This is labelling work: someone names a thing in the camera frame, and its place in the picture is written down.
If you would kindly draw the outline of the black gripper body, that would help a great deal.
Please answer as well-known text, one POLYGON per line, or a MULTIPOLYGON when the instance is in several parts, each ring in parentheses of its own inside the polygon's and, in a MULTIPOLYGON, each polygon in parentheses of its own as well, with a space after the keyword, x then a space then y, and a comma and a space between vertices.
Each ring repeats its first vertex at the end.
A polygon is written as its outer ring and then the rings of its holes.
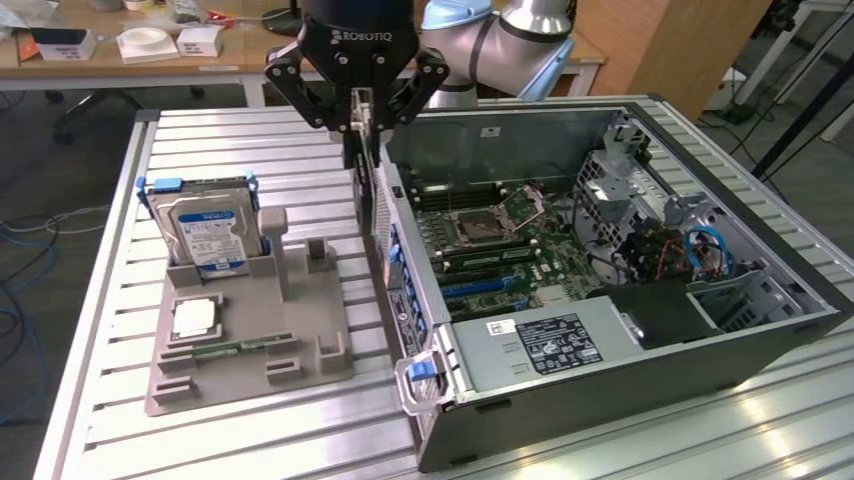
POLYGON ((390 128, 416 97, 416 83, 398 76, 419 52, 411 1, 304 1, 299 50, 334 95, 318 99, 324 126, 348 128, 351 97, 372 91, 371 118, 390 128))

